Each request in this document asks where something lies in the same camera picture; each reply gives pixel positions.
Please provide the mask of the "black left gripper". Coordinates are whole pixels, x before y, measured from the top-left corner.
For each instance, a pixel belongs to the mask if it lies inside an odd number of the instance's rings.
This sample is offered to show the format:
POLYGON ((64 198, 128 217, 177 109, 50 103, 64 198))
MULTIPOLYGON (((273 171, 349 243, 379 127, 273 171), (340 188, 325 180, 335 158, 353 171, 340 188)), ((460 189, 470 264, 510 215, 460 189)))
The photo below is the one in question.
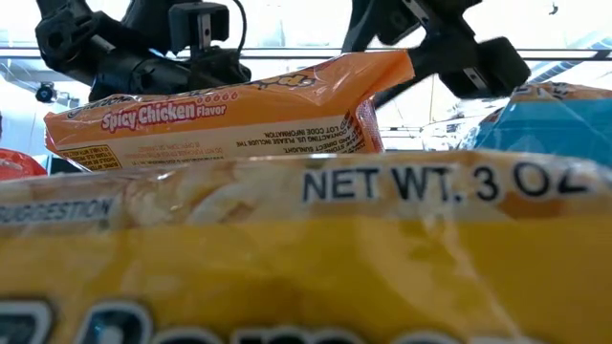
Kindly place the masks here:
POLYGON ((89 98, 114 94, 173 95, 251 80, 240 57, 248 32, 242 3, 241 36, 234 49, 213 46, 230 36, 230 10, 214 2, 173 2, 168 11, 170 48, 162 54, 139 32, 124 26, 112 34, 118 41, 97 65, 89 98))

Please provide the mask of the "red spicy chicken noodle pack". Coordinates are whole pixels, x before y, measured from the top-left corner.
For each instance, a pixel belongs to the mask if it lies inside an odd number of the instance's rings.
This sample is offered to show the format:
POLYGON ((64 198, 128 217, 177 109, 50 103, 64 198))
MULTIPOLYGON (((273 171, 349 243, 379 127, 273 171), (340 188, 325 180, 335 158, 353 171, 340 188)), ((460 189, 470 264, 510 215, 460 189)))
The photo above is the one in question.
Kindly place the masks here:
POLYGON ((0 181, 44 176, 47 170, 31 156, 0 148, 0 181))
POLYGON ((112 95, 45 118, 45 143, 89 170, 318 153, 381 153, 372 97, 414 77, 405 51, 170 96, 112 95))

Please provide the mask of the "blue edged noodle pack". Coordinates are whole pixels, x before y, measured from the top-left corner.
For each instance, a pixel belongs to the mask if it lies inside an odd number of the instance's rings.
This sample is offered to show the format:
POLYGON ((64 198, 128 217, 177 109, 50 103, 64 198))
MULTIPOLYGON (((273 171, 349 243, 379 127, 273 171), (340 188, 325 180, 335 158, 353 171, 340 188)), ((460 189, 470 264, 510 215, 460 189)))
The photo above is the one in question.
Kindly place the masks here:
POLYGON ((522 85, 458 147, 551 154, 612 168, 612 90, 562 82, 522 85))

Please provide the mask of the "yellow creamy chicken noodle pack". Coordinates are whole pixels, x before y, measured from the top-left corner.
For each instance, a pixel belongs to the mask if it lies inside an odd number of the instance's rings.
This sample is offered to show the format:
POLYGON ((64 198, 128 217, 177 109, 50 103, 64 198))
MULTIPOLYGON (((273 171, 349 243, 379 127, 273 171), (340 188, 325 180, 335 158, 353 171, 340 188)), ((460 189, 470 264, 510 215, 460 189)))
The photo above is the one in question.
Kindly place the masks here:
POLYGON ((488 151, 0 182, 0 344, 612 344, 612 168, 488 151))

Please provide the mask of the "black ceiling spotlight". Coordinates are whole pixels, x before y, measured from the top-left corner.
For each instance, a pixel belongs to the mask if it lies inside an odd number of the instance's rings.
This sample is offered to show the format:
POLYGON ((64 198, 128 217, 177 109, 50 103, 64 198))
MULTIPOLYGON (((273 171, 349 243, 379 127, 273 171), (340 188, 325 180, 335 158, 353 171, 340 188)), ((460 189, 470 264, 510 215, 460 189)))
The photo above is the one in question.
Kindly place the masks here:
POLYGON ((57 100, 55 84, 51 81, 42 81, 36 90, 35 99, 41 103, 54 103, 57 100))

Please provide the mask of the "black aluminium rig frame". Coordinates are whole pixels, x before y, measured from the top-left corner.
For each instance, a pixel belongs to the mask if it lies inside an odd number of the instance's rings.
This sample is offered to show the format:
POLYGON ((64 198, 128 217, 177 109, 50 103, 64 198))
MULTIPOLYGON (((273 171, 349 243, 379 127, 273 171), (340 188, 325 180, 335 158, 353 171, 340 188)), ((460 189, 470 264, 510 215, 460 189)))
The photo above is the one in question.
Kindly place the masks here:
MULTIPOLYGON (((517 49, 525 61, 612 61, 612 49, 597 50, 553 50, 553 49, 517 49)), ((243 59, 329 59, 340 54, 340 50, 323 49, 273 49, 245 48, 243 59)), ((38 59, 36 47, 0 47, 0 58, 38 59)))

